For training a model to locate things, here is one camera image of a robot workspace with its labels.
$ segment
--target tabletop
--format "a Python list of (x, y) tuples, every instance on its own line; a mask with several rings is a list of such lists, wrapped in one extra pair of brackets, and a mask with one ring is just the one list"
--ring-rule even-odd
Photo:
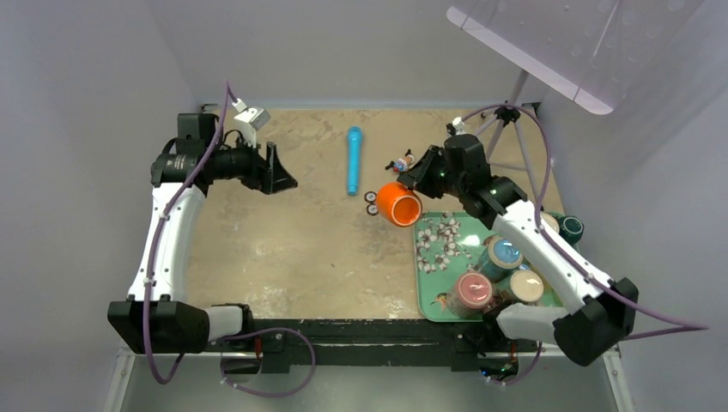
[[(258, 141), (275, 142), (299, 186), (275, 195), (239, 181), (215, 182), (197, 220), (187, 276), (188, 302), (246, 303), (256, 318), (421, 318), (412, 228), (366, 213), (363, 194), (396, 180), (385, 166), (407, 149), (419, 157), (441, 145), (445, 125), (468, 109), (273, 110)], [(225, 129), (235, 128), (228, 113)], [(471, 131), (482, 123), (476, 117)], [(538, 128), (522, 122), (537, 176), (545, 171)], [(347, 131), (363, 131), (359, 194), (346, 191)], [(482, 135), (487, 145), (492, 129)], [(493, 161), (523, 166), (512, 126)], [(525, 172), (493, 167), (533, 199)], [(462, 210), (454, 197), (422, 199), (425, 211)], [(546, 210), (562, 211), (553, 179)]]

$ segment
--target toy figure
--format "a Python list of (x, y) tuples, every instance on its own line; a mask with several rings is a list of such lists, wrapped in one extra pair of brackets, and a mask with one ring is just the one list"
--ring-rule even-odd
[(389, 165), (385, 167), (385, 170), (394, 169), (397, 173), (407, 172), (412, 165), (415, 164), (415, 156), (412, 154), (412, 150), (407, 150), (404, 157), (400, 157), (395, 161), (390, 161)]

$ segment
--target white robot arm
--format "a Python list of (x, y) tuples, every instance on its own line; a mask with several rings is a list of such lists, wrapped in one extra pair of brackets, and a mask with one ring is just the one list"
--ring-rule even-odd
[[(427, 153), (397, 181), (425, 196), (457, 197), (465, 211), (487, 228), (510, 240), (538, 268), (554, 288), (564, 307), (509, 304), (484, 316), (491, 335), (557, 344), (575, 363), (591, 364), (604, 351), (631, 333), (634, 309), (592, 284), (597, 281), (636, 302), (638, 291), (627, 278), (614, 282), (576, 252), (545, 222), (534, 221), (533, 203), (510, 179), (493, 176), (476, 136), (454, 133), (443, 147)], [(589, 271), (577, 272), (543, 238), (546, 230), (556, 244)]]
[[(144, 353), (143, 304), (149, 255), (154, 253), (154, 287), (149, 297), (150, 340), (155, 353), (198, 353), (208, 342), (252, 329), (247, 305), (226, 304), (199, 309), (187, 305), (186, 266), (191, 237), (209, 187), (218, 179), (239, 179), (249, 189), (273, 194), (295, 188), (298, 183), (278, 160), (276, 145), (268, 142), (266, 157), (258, 154), (255, 131), (269, 118), (257, 107), (242, 107), (247, 117), (236, 147), (219, 145), (204, 164), (193, 184), (185, 187), (169, 212), (166, 206), (182, 188), (187, 176), (202, 159), (215, 134), (217, 116), (210, 113), (182, 113), (178, 136), (170, 141), (152, 164), (152, 219), (142, 262), (127, 299), (111, 302), (107, 317), (114, 329), (137, 352)], [(170, 153), (172, 146), (175, 153)], [(160, 219), (165, 224), (157, 245), (153, 241)]]

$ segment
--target white wall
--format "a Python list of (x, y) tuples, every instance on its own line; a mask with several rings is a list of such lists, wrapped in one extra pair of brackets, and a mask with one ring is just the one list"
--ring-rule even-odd
[[(610, 115), (556, 93), (542, 106), (585, 255), (632, 279), (643, 305), (713, 327), (622, 345), (642, 411), (728, 407), (726, 12), (705, 1)], [(639, 316), (636, 331), (665, 326)]]
[(106, 307), (193, 98), (143, 0), (2, 2), (0, 55), (0, 409), (100, 410)]
[[(199, 99), (227, 78), (267, 106), (478, 106), (518, 68), (446, 18), (451, 0), (148, 0)], [(546, 87), (531, 79), (524, 101)]]

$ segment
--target green tray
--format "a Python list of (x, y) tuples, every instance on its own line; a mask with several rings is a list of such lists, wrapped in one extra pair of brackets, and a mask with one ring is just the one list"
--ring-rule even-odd
[[(455, 281), (472, 270), (485, 250), (483, 241), (495, 232), (465, 212), (427, 212), (414, 225), (417, 304), (433, 322), (479, 322), (482, 318), (458, 318), (443, 301)], [(550, 287), (540, 306), (560, 306)]]

